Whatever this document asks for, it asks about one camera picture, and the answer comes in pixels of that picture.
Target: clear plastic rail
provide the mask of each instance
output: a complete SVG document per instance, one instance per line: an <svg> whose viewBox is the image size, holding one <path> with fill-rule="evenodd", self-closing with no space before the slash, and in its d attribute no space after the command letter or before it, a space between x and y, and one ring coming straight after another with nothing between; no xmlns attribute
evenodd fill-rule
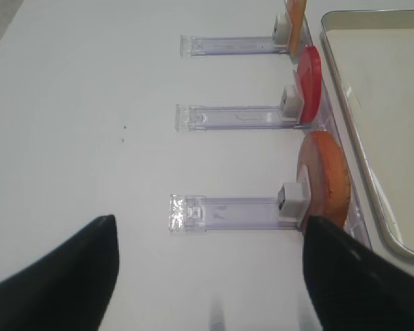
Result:
<svg viewBox="0 0 414 331"><path fill-rule="evenodd" d="M272 36L226 38L181 36L181 57L281 53L288 53L287 45L275 45Z"/></svg>
<svg viewBox="0 0 414 331"><path fill-rule="evenodd" d="M176 131L229 129L305 129L309 123L282 116L280 106L184 106L177 105Z"/></svg>
<svg viewBox="0 0 414 331"><path fill-rule="evenodd" d="M169 230L295 230L279 215L277 198L208 198L170 196Z"/></svg>

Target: red disc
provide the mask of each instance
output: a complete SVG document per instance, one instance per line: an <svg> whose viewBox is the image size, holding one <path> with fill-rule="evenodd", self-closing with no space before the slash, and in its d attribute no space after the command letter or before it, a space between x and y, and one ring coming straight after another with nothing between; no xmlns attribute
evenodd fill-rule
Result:
<svg viewBox="0 0 414 331"><path fill-rule="evenodd" d="M319 110L322 94L322 69L319 52L315 46L309 46L302 52L297 75L305 101L300 123L310 123Z"/></svg>

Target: metal tray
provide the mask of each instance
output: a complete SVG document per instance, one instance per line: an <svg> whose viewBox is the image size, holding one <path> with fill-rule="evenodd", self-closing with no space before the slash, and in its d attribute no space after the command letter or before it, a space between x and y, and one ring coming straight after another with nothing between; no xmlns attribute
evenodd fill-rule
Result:
<svg viewBox="0 0 414 331"><path fill-rule="evenodd" d="M329 12L322 27L377 224L414 258L414 10Z"/></svg>

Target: silver tray rim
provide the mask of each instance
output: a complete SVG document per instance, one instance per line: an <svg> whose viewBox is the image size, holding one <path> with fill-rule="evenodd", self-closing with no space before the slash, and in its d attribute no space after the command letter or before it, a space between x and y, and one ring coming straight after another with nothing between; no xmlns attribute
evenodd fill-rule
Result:
<svg viewBox="0 0 414 331"><path fill-rule="evenodd" d="M414 12L414 10L334 10L331 12L327 12L321 19L321 26L323 33L321 35L322 38L322 45L324 48L324 52L326 53L326 58L328 59L328 66L330 68L330 72L333 76L333 82L335 83L337 97L339 98L339 102L341 103L342 112L344 114L345 122L347 124L348 132L351 136L351 141L354 144L354 151L360 163L360 170L363 176L363 179L366 182L367 193L369 198L372 202L373 206L373 213L375 215L376 223L378 224L379 228L382 230L382 235L385 242L392 248L396 253L414 259L414 250L405 246L403 243L397 240L394 234L391 232L389 224L386 222L386 214L384 211L384 207L382 202L380 201L380 195L377 190L376 185L374 184L373 175L371 172L371 167L369 165L368 159L366 158L366 153L364 146L362 145L362 141L360 139L359 130L354 122L353 111L351 110L350 104L348 102L348 98L344 93L344 87L342 84L341 75L339 69L335 62L335 57L333 54L333 50L331 49L330 42L328 40L327 33L332 29L328 29L326 25L326 20L328 16L335 15L335 14L371 14L375 13L378 15L386 14L386 13L406 13Z"/></svg>

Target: orange round object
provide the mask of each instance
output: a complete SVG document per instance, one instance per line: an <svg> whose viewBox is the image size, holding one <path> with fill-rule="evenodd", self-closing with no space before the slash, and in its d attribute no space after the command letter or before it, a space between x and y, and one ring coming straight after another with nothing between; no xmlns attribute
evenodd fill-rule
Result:
<svg viewBox="0 0 414 331"><path fill-rule="evenodd" d="M340 228L345 225L351 200L351 182L345 154L332 134L314 131L302 142L297 174L308 168L311 202L301 224L305 232L310 215L323 216Z"/></svg>

